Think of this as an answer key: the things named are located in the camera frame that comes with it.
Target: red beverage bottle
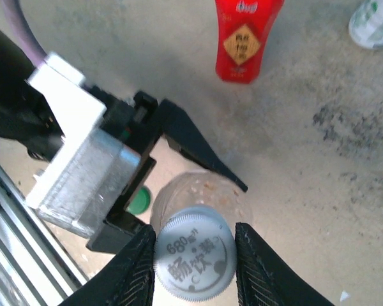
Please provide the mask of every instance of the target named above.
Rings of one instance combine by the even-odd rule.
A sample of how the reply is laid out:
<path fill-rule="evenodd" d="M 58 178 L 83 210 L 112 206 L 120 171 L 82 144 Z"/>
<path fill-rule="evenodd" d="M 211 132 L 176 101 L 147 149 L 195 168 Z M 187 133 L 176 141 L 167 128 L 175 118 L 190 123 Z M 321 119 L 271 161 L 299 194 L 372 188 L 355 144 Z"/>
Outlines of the red beverage bottle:
<path fill-rule="evenodd" d="M 228 82 L 248 84 L 260 73 L 262 55 L 284 0 L 216 0 L 216 72 Z"/>

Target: yellow diamond label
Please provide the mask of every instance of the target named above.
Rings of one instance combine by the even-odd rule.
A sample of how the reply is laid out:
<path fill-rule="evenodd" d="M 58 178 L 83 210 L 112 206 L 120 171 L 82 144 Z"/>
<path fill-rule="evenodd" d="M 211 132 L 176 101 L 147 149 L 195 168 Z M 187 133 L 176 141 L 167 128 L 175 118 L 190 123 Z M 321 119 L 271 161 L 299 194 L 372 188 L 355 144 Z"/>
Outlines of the yellow diamond label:
<path fill-rule="evenodd" d="M 223 46 L 234 62 L 236 62 L 237 65 L 241 65 L 260 50 L 261 43 L 245 24 L 232 33 L 223 42 Z"/>

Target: white bottle cap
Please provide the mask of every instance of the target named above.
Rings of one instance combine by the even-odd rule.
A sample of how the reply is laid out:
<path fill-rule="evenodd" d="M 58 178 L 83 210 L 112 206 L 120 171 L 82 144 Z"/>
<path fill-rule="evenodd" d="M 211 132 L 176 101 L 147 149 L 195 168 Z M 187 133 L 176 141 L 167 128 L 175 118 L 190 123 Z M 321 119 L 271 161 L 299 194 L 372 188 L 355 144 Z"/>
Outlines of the white bottle cap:
<path fill-rule="evenodd" d="M 222 293 L 237 266 L 234 237 L 222 216 L 209 207 L 177 213 L 160 231 L 154 270 L 167 291 L 200 302 Z"/>

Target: concrete floor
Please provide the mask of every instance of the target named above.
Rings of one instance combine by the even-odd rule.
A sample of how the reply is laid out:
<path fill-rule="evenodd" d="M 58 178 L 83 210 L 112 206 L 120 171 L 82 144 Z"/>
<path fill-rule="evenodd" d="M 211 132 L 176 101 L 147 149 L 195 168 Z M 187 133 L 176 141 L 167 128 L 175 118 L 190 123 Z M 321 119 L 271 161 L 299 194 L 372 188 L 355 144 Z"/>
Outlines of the concrete floor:
<path fill-rule="evenodd" d="M 214 1 L 22 0 L 44 48 L 98 85 L 122 98 L 144 89 L 184 107 L 249 185 L 255 229 L 301 277 L 335 305 L 346 291 L 342 305 L 382 306 L 383 50 L 350 40 L 347 22 L 359 3 L 287 0 L 262 73 L 247 86 L 224 83 L 214 72 Z M 1 14 L 0 27 L 9 33 Z M 28 193 L 43 165 L 12 142 L 1 142 L 0 156 Z M 155 195 L 193 167 L 164 142 L 154 156 L 158 166 L 147 185 Z M 110 259 L 52 229 L 89 275 Z M 167 294 L 160 287 L 155 296 L 154 305 L 187 305 L 161 303 Z M 205 305 L 236 301 L 232 285 Z"/>

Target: plastic bottle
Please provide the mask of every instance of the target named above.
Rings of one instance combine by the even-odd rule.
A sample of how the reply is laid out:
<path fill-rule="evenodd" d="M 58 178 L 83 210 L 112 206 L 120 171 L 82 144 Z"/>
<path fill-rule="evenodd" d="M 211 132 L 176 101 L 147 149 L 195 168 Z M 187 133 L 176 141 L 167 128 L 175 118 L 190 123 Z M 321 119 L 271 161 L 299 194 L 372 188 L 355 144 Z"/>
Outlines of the plastic bottle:
<path fill-rule="evenodd" d="M 181 174 L 157 195 L 154 269 L 167 291 L 200 302 L 221 294 L 236 271 L 236 222 L 252 222 L 240 190 L 208 171 Z"/>
<path fill-rule="evenodd" d="M 224 81 L 250 83 L 260 73 L 262 55 L 283 0 L 216 0 L 216 72 Z"/>
<path fill-rule="evenodd" d="M 383 48 L 383 0 L 366 0 L 350 19 L 349 34 L 360 47 Z"/>

